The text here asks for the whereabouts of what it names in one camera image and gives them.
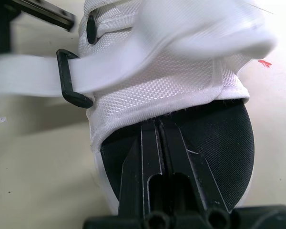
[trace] beige surface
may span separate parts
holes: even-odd
[[[82,16],[83,0],[52,0]],[[246,205],[286,204],[286,0],[262,0],[281,41],[241,73],[251,99],[255,174]],[[77,50],[77,29],[23,16],[15,23],[19,53]],[[0,229],[80,229],[88,216],[109,214],[98,186],[85,111],[60,99],[0,98]]]

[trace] black strap loop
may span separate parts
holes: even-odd
[[[65,49],[59,49],[56,52],[56,55],[58,61],[59,75],[61,79],[61,93],[64,99],[69,103],[81,108],[88,109],[92,107],[93,101],[90,98],[73,91],[68,60],[79,57]]]

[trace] white mesh fabric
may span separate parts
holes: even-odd
[[[92,5],[93,2],[87,0],[86,5]],[[100,18],[103,17],[110,23],[116,24],[116,30],[110,28],[112,31],[107,30],[108,33],[103,33],[104,29],[98,27],[103,30],[98,32],[98,35],[103,34],[103,36],[95,45],[88,44],[86,17],[84,17],[80,27],[79,50],[81,57],[110,52],[116,44],[123,42],[131,34],[131,28],[120,30],[123,25],[119,20],[117,5],[119,5],[118,2],[111,3],[108,8],[102,7],[95,14],[98,23],[102,23]],[[128,12],[130,15],[134,15],[132,10]],[[125,22],[125,28],[128,26],[129,22]],[[229,33],[228,30],[233,30],[227,26],[226,28],[226,33]],[[201,38],[208,37],[210,34],[216,36],[216,33],[220,34],[219,28],[201,32]],[[117,213],[118,202],[110,187],[100,155],[100,146],[107,136],[124,126],[202,104],[199,101],[204,97],[206,91],[215,91],[220,88],[216,97],[204,99],[204,103],[212,100],[236,98],[247,100],[249,98],[248,91],[237,77],[238,71],[250,61],[248,56],[237,53],[222,58],[193,62],[182,55],[176,55],[176,53],[178,52],[173,54],[169,50],[161,52],[147,69],[135,77],[94,93],[96,106],[87,111],[92,151],[95,153],[102,186],[113,213]]]

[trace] screw hole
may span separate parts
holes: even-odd
[[[219,211],[212,211],[209,215],[209,223],[213,229],[225,229],[227,228],[228,221],[225,216]]]
[[[148,229],[168,229],[169,219],[167,216],[158,212],[153,212],[146,218]]]
[[[61,10],[61,14],[62,14],[63,16],[66,16],[66,15],[67,15],[66,11],[64,11],[64,10]]]

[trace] black plastic mount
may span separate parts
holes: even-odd
[[[205,157],[187,149],[174,121],[155,118],[141,123],[124,161],[118,216],[83,228],[286,229],[286,207],[228,212]]]
[[[90,98],[73,91],[68,60],[76,59],[79,57],[65,49],[59,49],[56,52],[56,55],[58,61],[59,75],[61,79],[61,93],[64,99],[69,103],[81,108],[88,109],[92,107],[93,101]]]

